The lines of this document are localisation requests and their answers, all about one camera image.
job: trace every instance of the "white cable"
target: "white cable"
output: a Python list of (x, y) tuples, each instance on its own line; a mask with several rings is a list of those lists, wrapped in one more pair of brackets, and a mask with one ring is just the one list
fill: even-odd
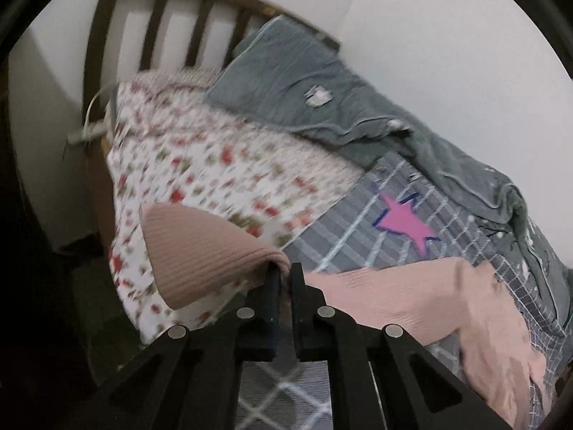
[(88, 110), (85, 112), (85, 121), (84, 121), (84, 136), (87, 134), (88, 132), (88, 125), (90, 124), (90, 113), (92, 111), (92, 107), (93, 104), (95, 103), (95, 101), (97, 100), (97, 97), (99, 97), (102, 93), (104, 93), (105, 89), (107, 89), (108, 87), (110, 87), (111, 85), (114, 85), (117, 81), (116, 80), (112, 80), (112, 81), (108, 81), (106, 82), (103, 87), (97, 91), (97, 93), (93, 96), (92, 101), (90, 102), (90, 105), (88, 106)]

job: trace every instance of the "bed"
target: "bed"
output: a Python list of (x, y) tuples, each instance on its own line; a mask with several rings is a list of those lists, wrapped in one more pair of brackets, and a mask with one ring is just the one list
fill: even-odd
[[(117, 1), (99, 0), (93, 18), (85, 62), (84, 114), (107, 82), (102, 81), (102, 71)], [(208, 50), (205, 39), (213, 24), (213, 9), (220, 4), (235, 8), (228, 43), (224, 50), (219, 47), (220, 68), (232, 60), (234, 48), (245, 36), (286, 12), (259, 0), (198, 0), (183, 69), (162, 73), (150, 68), (168, 1), (153, 2), (137, 69), (141, 72), (127, 77), (114, 91), (122, 111), (121, 124), (114, 126), (115, 137), (105, 137), (86, 149), (101, 243), (110, 254), (118, 295), (143, 344), (172, 324), (198, 328), (214, 321), (221, 309), (240, 301), (244, 286), (234, 283), (180, 311), (169, 309), (157, 293), (146, 258), (139, 226), (141, 202), (203, 208), (280, 247), (342, 198), (363, 173), (305, 139), (254, 125), (202, 102), (204, 89), (217, 75), (217, 69), (200, 68)], [(326, 46), (338, 49), (326, 34), (289, 17)], [(154, 101), (145, 103), (150, 96)], [(109, 116), (117, 107), (110, 102), (106, 108), (96, 98), (89, 119)], [(198, 163), (200, 156), (204, 160)], [(306, 165), (300, 165), (301, 158)], [(326, 364), (298, 363), (289, 331), (283, 331), (281, 341), (281, 354), (272, 364), (245, 364), (237, 425), (331, 428)]]

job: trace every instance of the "wooden headboard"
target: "wooden headboard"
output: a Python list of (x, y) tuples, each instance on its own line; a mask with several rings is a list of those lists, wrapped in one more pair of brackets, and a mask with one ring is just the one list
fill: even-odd
[[(151, 58), (153, 56), (159, 26), (165, 12), (165, 6), (168, 0), (154, 0), (153, 10), (151, 17), (147, 24), (147, 31), (145, 32), (145, 39), (143, 42), (143, 49), (139, 62), (139, 70), (147, 70), (151, 67)], [(101, 88), (101, 73), (104, 62), (105, 44), (107, 42), (108, 33), (114, 9), (117, 0), (99, 0), (97, 3), (96, 11), (93, 16), (92, 28), (90, 38), (88, 39), (88, 47), (85, 56), (85, 69), (84, 69), (84, 108), (83, 117), (87, 113), (87, 107), (90, 101)], [(293, 20), (305, 25), (320, 38), (327, 46), (338, 50), (339, 43), (319, 31), (317, 28), (312, 27), (307, 22), (300, 18), (289, 14), (281, 8), (266, 3), (260, 0), (201, 0), (198, 16), (191, 34), (191, 40), (187, 48), (187, 56), (185, 58), (185, 66), (194, 66), (197, 62), (197, 55), (201, 46), (201, 41), (205, 32), (207, 19), (211, 9), (216, 3), (224, 3), (225, 5), (232, 6), (238, 9), (236, 22), (234, 25), (233, 34), (228, 42), (228, 47), (223, 60), (223, 67), (227, 66), (233, 57), (233, 49), (245, 36), (245, 30), (252, 17), (257, 16), (263, 20), (270, 20), (271, 18), (279, 15), (288, 15)], [(90, 114), (90, 121), (97, 121), (101, 118), (102, 106), (96, 100), (92, 112)]]
[[(196, 64), (199, 64), (198, 56), (201, 50), (203, 36), (208, 25), (208, 18), (211, 10), (216, 4), (231, 6), (237, 11), (237, 16), (234, 22), (232, 34), (228, 41), (224, 60), (222, 60), (222, 63), (220, 64), (222, 67), (227, 66), (231, 62), (233, 49), (246, 35), (246, 30), (251, 18), (261, 20), (257, 22), (265, 22), (279, 14), (285, 14), (300, 24), (305, 25), (328, 47), (333, 48), (333, 50), (338, 50), (339, 48), (339, 43), (319, 31), (317, 28), (312, 27), (300, 18), (269, 3), (265, 3), (260, 0), (199, 1), (200, 4), (197, 18), (194, 23), (193, 31), (191, 32), (191, 39), (187, 46), (187, 54), (184, 60), (185, 66), (195, 66)], [(92, 28), (85, 56), (84, 114), (82, 119), (85, 118), (85, 114), (87, 113), (88, 105), (91, 100), (102, 87), (101, 77), (102, 72), (104, 71), (105, 49), (106, 45), (108, 45), (110, 27), (112, 25), (112, 18), (117, 7), (117, 2), (118, 0), (99, 0), (97, 2), (95, 14), (93, 15)], [(140, 71), (147, 70), (151, 67), (156, 42), (157, 44), (160, 42), (158, 40), (158, 34), (167, 3), (168, 0), (153, 0), (153, 9), (151, 10), (151, 16), (147, 22), (147, 30), (145, 30), (141, 55), (139, 57)], [(100, 102), (99, 98), (96, 99), (90, 113), (90, 121), (101, 119), (104, 114), (102, 103), (103, 102)], [(114, 189), (105, 161), (106, 153), (107, 152), (105, 152), (103, 147), (98, 143), (92, 143), (85, 148), (86, 172), (92, 194), (94, 211), (97, 218), (98, 231), (101, 243), (107, 250), (110, 248), (110, 244), (115, 234), (115, 210)]]

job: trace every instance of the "pink star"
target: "pink star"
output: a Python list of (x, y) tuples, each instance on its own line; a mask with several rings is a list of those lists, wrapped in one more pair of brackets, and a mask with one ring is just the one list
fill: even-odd
[(412, 194), (401, 202), (394, 200), (387, 192), (381, 191), (378, 196), (388, 208), (376, 219), (373, 226), (377, 229), (405, 234), (412, 239), (419, 254), (425, 256), (428, 253), (426, 240), (437, 239), (439, 241), (439, 238), (414, 213), (418, 193)]

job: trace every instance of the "floor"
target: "floor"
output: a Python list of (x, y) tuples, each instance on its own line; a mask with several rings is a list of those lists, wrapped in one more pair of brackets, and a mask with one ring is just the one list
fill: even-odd
[(0, 428), (49, 430), (96, 386), (77, 334), (71, 258), (52, 253), (25, 196), (2, 184)]
[(85, 353), (99, 386), (141, 350), (139, 334), (123, 311), (105, 257), (72, 270), (72, 291)]

